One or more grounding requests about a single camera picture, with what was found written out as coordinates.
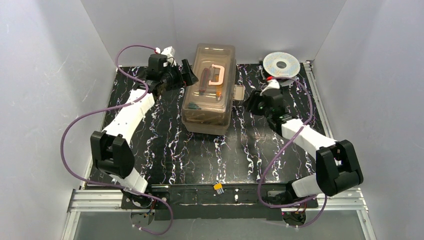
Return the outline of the red utility knife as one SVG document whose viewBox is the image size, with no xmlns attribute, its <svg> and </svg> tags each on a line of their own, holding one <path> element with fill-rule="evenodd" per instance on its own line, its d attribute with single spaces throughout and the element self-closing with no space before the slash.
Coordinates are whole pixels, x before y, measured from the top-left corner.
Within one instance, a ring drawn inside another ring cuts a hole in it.
<svg viewBox="0 0 424 240">
<path fill-rule="evenodd" d="M 209 80 L 211 76 L 211 68 L 205 67 L 199 79 L 199 94 L 204 95 L 209 88 Z"/>
</svg>

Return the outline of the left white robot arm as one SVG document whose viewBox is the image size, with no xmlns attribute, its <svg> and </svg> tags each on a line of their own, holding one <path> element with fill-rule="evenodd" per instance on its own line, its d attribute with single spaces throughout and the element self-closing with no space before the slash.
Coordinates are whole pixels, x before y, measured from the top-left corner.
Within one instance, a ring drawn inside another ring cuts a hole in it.
<svg viewBox="0 0 424 240">
<path fill-rule="evenodd" d="M 90 145 L 96 169 L 117 180 L 125 190 L 143 194 L 148 182 L 135 169 L 135 157 L 130 148 L 132 136 L 160 96 L 192 86 L 198 78 L 187 59 L 177 65 L 172 56 L 158 53 L 149 56 L 142 78 L 112 122 L 102 131 L 92 133 Z"/>
</svg>

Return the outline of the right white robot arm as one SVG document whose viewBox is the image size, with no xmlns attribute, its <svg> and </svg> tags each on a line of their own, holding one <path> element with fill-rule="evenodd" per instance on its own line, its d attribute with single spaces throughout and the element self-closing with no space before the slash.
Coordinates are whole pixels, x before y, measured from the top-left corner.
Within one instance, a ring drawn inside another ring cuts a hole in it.
<svg viewBox="0 0 424 240">
<path fill-rule="evenodd" d="M 270 129 L 292 140 L 315 159 L 315 173 L 286 184 L 287 200 L 325 194 L 332 197 L 363 183 L 364 177 L 353 144 L 337 141 L 305 125 L 286 111 L 283 94 L 272 90 L 271 95 L 253 91 L 243 106 L 251 114 L 266 118 Z"/>
</svg>

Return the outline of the beige plastic tool box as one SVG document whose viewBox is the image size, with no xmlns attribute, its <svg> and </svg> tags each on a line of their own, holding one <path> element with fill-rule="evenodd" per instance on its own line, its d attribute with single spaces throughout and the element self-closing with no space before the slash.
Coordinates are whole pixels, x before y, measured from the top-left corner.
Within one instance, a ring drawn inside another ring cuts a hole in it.
<svg viewBox="0 0 424 240">
<path fill-rule="evenodd" d="M 204 68 L 211 69 L 208 90 L 199 94 L 200 78 Z M 185 90 L 181 120 L 192 133 L 224 136 L 232 118 L 236 99 L 236 48 L 233 45 L 200 43 L 197 45 L 193 73 L 198 82 Z M 195 103 L 201 110 L 188 109 Z"/>
</svg>

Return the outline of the green stubby screwdriver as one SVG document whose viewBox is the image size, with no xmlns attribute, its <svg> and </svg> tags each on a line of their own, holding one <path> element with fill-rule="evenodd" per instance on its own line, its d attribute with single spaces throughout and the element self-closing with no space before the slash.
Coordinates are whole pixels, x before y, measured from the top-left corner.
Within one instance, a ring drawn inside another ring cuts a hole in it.
<svg viewBox="0 0 424 240">
<path fill-rule="evenodd" d="M 202 109 L 199 105 L 195 104 L 194 102 L 190 102 L 190 103 L 187 105 L 187 108 L 188 108 L 189 110 L 201 110 L 201 109 Z"/>
</svg>

